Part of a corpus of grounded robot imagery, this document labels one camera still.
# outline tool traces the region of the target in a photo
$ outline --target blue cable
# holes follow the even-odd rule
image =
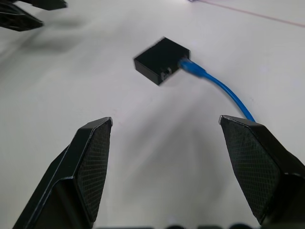
[[[234,92],[232,92],[231,89],[228,88],[226,85],[224,85],[222,82],[220,82],[219,80],[217,80],[216,78],[214,78],[210,74],[208,74],[205,69],[203,69],[199,65],[195,64],[194,62],[190,61],[189,59],[182,59],[179,62],[179,66],[186,72],[196,75],[199,78],[206,78],[206,79],[212,81],[213,83],[215,83],[216,85],[218,85],[219,87],[221,87],[234,100],[234,102],[241,109],[241,111],[243,112],[245,117],[248,120],[255,122],[251,113],[245,107],[243,102],[237,97],[237,95],[235,95]]]

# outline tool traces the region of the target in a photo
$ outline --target white surface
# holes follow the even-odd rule
[[[212,2],[305,21],[301,0],[290,10],[284,0]],[[68,3],[26,6],[42,29],[0,29],[0,227],[13,227],[75,131],[105,116],[114,126],[96,226],[256,226],[218,125],[237,108],[183,72],[158,87],[132,58],[163,36],[189,48],[305,163],[304,28],[186,0]]]

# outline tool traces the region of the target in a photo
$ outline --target black box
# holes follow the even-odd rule
[[[190,58],[190,51],[164,37],[134,58],[134,65],[138,72],[160,85],[179,69],[182,58]]]

